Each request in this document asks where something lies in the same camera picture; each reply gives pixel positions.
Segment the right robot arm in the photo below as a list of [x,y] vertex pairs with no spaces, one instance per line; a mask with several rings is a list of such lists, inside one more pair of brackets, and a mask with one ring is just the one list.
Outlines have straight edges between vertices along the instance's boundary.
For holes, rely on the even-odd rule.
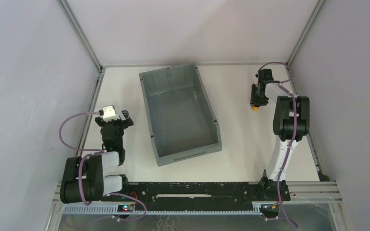
[[263,201],[279,201],[288,195],[286,172],[291,156],[298,143],[309,132],[310,101],[306,96],[297,96],[275,81],[271,69],[259,69],[258,79],[251,87],[250,105],[257,110],[276,104],[273,118],[275,147],[267,168],[259,181],[259,196]]

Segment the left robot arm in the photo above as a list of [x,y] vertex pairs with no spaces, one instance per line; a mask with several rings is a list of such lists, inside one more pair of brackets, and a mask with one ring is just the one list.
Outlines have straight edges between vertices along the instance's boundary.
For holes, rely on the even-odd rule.
[[129,112],[123,110],[120,115],[113,106],[107,106],[95,112],[95,122],[100,127],[101,149],[88,149],[88,154],[70,157],[66,160],[60,187],[60,199],[64,204],[100,201],[103,196],[112,193],[125,194],[129,191],[126,175],[106,176],[110,168],[123,165],[126,151],[123,147],[125,129],[133,126]]

